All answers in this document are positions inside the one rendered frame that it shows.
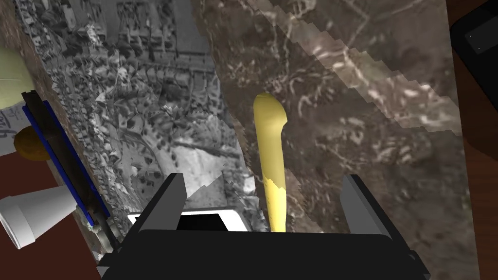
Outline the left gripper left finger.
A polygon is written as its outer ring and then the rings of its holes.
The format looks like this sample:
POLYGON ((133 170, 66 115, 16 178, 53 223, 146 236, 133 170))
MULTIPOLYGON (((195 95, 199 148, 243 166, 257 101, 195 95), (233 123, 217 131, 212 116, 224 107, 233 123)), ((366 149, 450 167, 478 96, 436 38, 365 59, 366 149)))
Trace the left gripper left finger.
POLYGON ((182 173, 171 173, 146 205, 129 233, 142 230, 175 230, 187 199, 182 173))

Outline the orange ball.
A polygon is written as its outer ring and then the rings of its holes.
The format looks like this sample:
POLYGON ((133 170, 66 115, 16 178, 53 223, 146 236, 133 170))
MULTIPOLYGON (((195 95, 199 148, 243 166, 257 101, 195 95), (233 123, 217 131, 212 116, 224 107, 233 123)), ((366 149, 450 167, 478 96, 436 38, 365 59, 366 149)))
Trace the orange ball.
POLYGON ((25 159, 31 161, 48 161, 50 156, 38 137, 33 126, 21 129, 14 136, 14 147, 25 159))

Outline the pale green round object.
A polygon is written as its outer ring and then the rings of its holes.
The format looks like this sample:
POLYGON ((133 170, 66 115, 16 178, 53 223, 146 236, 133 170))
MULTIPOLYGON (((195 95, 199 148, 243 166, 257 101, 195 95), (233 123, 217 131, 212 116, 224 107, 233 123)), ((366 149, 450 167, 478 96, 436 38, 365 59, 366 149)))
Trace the pale green round object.
POLYGON ((22 102, 22 93, 33 90, 24 59, 18 52, 0 46, 0 110, 22 102))

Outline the white paper cup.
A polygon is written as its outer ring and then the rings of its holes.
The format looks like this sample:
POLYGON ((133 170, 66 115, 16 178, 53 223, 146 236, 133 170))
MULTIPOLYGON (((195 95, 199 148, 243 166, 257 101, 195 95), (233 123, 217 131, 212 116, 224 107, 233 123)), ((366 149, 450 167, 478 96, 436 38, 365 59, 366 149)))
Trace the white paper cup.
POLYGON ((21 249, 74 212, 76 206, 65 185, 8 196, 0 200, 0 222, 17 249, 21 249))

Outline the black box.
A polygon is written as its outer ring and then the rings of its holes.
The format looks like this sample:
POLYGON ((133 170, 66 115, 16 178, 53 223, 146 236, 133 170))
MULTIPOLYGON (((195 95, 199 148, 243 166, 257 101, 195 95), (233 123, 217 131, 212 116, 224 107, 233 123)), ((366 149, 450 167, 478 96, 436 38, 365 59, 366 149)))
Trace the black box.
POLYGON ((498 112, 498 0, 487 0, 457 20, 450 41, 498 112))

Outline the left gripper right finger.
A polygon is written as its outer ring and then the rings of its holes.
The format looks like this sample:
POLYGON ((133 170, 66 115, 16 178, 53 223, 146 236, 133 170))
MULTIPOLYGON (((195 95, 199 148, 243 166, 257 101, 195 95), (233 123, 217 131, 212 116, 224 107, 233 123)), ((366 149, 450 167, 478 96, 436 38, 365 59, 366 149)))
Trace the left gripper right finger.
POLYGON ((393 235, 385 213, 359 176, 344 176, 339 199, 352 234, 393 235))

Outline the blue and black flat bar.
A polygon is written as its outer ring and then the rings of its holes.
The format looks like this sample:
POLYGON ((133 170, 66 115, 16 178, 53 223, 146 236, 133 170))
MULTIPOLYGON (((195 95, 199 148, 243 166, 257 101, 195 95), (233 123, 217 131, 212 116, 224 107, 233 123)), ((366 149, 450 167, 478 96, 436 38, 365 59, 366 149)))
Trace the blue and black flat bar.
POLYGON ((91 226, 107 229, 110 214, 50 104, 35 90, 22 93, 22 97, 23 112, 84 216, 91 226))

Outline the white and black tray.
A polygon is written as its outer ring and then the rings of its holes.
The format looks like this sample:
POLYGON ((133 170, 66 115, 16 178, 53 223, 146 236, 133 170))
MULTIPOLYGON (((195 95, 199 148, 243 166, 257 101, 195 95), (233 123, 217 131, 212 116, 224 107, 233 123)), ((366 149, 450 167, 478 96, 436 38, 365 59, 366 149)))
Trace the white and black tray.
POLYGON ((233 208, 200 208, 175 210, 162 208, 151 211, 147 221, 177 222, 177 230, 249 231, 244 217, 233 208))

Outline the brown marble door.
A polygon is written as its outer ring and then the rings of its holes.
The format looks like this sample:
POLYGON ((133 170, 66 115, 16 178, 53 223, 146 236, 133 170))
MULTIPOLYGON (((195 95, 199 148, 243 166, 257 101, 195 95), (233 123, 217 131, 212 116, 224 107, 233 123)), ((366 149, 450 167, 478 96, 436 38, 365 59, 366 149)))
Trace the brown marble door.
POLYGON ((290 231, 347 232, 370 188, 431 280, 480 280, 445 0, 191 0, 245 151, 263 91, 285 107, 290 231))

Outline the grey leaf-patterned panel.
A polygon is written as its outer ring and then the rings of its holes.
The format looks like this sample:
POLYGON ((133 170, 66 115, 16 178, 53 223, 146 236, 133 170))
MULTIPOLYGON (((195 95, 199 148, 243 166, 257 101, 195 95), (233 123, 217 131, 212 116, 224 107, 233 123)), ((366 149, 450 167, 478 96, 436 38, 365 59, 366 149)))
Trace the grey leaf-patterned panel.
POLYGON ((192 0, 13 0, 116 239, 171 173, 188 210, 269 227, 192 0))

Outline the white container with writing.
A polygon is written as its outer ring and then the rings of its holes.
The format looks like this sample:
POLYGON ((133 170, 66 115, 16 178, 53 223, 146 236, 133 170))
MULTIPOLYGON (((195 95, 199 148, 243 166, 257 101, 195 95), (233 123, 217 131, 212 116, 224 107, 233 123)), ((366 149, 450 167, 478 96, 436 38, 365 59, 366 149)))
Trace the white container with writing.
POLYGON ((0 110, 0 157, 14 153, 16 133, 30 126, 22 107, 24 102, 0 110))

